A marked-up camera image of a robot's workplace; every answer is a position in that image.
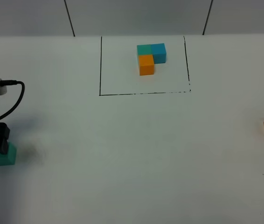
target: black cable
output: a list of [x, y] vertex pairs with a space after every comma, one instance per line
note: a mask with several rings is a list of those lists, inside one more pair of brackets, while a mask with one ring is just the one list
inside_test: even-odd
[[19, 96], [17, 102], [15, 103], [15, 105], [9, 111], [7, 111], [6, 113], [4, 113], [3, 115], [0, 116], [0, 120], [4, 119], [6, 116], [11, 114], [18, 107], [18, 105], [20, 104], [20, 102], [21, 102], [21, 100], [23, 98], [24, 91], [25, 91], [25, 85], [21, 81], [16, 81], [16, 80], [3, 80], [3, 81], [0, 81], [0, 86], [17, 85], [17, 84], [20, 84], [22, 86], [20, 96]]

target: teal cube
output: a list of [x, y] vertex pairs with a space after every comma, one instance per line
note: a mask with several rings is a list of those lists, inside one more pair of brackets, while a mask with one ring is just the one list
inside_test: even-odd
[[16, 162], [17, 149], [12, 143], [8, 143], [8, 145], [7, 154], [0, 154], [0, 166], [14, 165]]
[[166, 62], [165, 44], [163, 43], [152, 44], [151, 49], [152, 49], [152, 54], [153, 54], [155, 64]]
[[137, 45], [137, 54], [138, 55], [151, 55], [152, 49], [150, 44], [146, 45]]

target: green cube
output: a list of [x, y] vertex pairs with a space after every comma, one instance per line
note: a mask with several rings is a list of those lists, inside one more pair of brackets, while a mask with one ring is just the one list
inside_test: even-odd
[[151, 45], [150, 44], [137, 45], [137, 54], [138, 55], [152, 55]]
[[0, 154], [0, 166], [14, 165], [16, 161], [17, 149], [12, 143], [8, 143], [9, 148], [6, 155]]

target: gray wall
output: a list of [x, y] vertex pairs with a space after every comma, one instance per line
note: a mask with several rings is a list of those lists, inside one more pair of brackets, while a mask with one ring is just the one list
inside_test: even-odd
[[63, 0], [0, 0], [3, 35], [72, 35]]
[[214, 0], [205, 34], [264, 33], [264, 0]]
[[199, 34], [211, 0], [67, 0], [76, 35]]

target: black line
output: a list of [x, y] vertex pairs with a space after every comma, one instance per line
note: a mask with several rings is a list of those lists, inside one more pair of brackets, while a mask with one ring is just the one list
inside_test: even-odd
[[74, 29], [73, 29], [73, 25], [72, 25], [72, 21], [71, 21], [71, 18], [70, 18], [70, 14], [69, 14], [69, 10], [68, 10], [68, 6], [67, 6], [67, 3], [66, 3], [66, 0], [63, 0], [63, 1], [65, 3], [65, 7], [66, 7], [66, 10], [67, 10], [67, 14], [68, 14], [68, 18], [69, 18], [69, 21], [70, 21], [70, 25], [71, 25], [71, 29], [72, 29], [73, 36], [75, 36], [75, 33], [74, 33]]
[[203, 29], [203, 33], [202, 33], [202, 35], [205, 35], [206, 28], [207, 28], [207, 24], [208, 24], [208, 17], [210, 16], [210, 12], [211, 12], [212, 5], [213, 5], [213, 0], [211, 0], [210, 8], [208, 9], [208, 16], [207, 16], [207, 20], [206, 20], [205, 28]]
[[185, 56], [186, 56], [186, 64], [187, 64], [188, 81], [189, 81], [189, 88], [190, 88], [190, 76], [189, 76], [189, 68], [188, 68], [188, 59], [187, 59], [187, 49], [186, 49], [185, 36], [184, 36], [184, 45], [185, 45]]
[[182, 92], [145, 92], [145, 93], [122, 93], [122, 94], [104, 94], [100, 96], [126, 96], [126, 95], [146, 95], [146, 94], [163, 94], [163, 93], [182, 93]]
[[99, 96], [101, 95], [101, 74], [102, 74], [102, 36], [101, 36], [101, 59], [100, 59], [100, 91], [99, 91]]

